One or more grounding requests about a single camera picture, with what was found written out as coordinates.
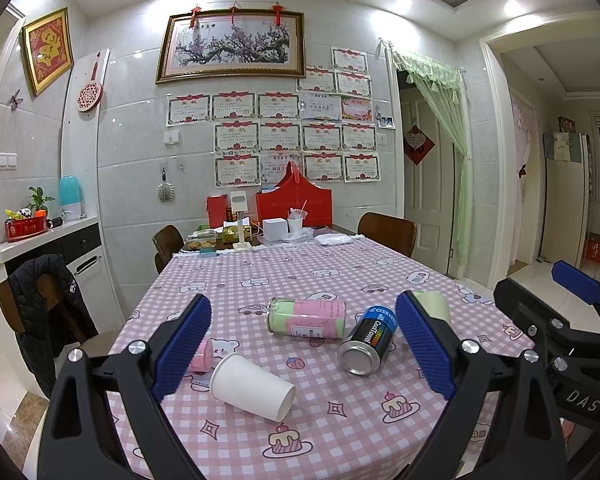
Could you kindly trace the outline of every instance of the red tassel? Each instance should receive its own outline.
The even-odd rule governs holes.
[[[191,9],[191,23],[189,23],[189,28],[194,28],[196,26],[196,14],[199,13],[200,10],[202,10],[202,7],[200,7],[198,4]]]
[[[231,24],[234,24],[234,14],[235,14],[235,9],[238,9],[238,2],[234,2],[234,6],[233,7],[229,7],[229,9],[231,9]]]
[[[274,6],[269,7],[269,9],[276,11],[276,25],[280,26],[280,11],[285,10],[286,7],[280,5],[280,2],[276,2],[276,4]]]

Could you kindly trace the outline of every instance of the green curtain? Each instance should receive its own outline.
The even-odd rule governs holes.
[[[454,233],[458,242],[458,261],[464,266],[468,256],[472,214],[469,194],[473,180],[471,160],[467,157],[466,125],[461,105],[462,77],[457,68],[442,64],[429,57],[407,52],[392,51],[398,70],[408,70],[407,81],[415,83],[425,101],[462,155],[460,196],[454,218]]]

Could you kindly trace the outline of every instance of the gold picture frame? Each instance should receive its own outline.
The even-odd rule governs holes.
[[[67,8],[22,27],[22,64],[33,95],[40,95],[74,65]]]
[[[304,14],[268,9],[204,10],[169,17],[156,83],[212,76],[305,77]]]

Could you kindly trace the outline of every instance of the certificate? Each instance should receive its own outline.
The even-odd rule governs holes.
[[[302,149],[325,150],[340,149],[340,125],[310,122],[302,123]]]
[[[167,126],[208,121],[211,96],[206,94],[183,95],[169,98]]]
[[[373,119],[371,101],[357,97],[342,98],[342,118],[370,123]]]
[[[258,94],[258,117],[261,119],[299,119],[299,101],[296,94],[280,92]]]
[[[256,117],[256,95],[250,92],[215,94],[212,100],[211,119],[243,119]]]
[[[333,67],[336,70],[351,70],[352,72],[369,73],[369,65],[366,63],[366,53],[350,48],[331,47]]]
[[[257,152],[258,123],[255,121],[234,121],[232,123],[218,123],[214,128],[216,152],[237,152],[251,150]]]
[[[298,91],[335,92],[333,70],[322,67],[308,66],[306,77],[298,79]]]
[[[380,180],[380,158],[377,153],[345,153],[345,182]]]
[[[259,186],[260,165],[257,155],[216,158],[216,187]]]
[[[300,151],[300,124],[281,122],[260,123],[260,149],[270,152]]]
[[[342,123],[343,150],[376,150],[376,125]]]
[[[298,152],[269,152],[260,154],[260,179],[262,183],[277,184],[286,173],[288,162],[302,168],[302,154]]]
[[[303,153],[304,176],[307,180],[320,182],[340,182],[342,176],[342,156],[339,153]]]
[[[371,99],[371,78],[353,72],[336,72],[336,87],[339,94]]]
[[[340,98],[337,95],[301,94],[300,116],[303,120],[339,121],[342,119]]]

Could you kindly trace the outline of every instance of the white box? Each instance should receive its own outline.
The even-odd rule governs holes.
[[[271,218],[262,221],[264,239],[269,242],[282,240],[288,234],[288,224],[284,218]]]

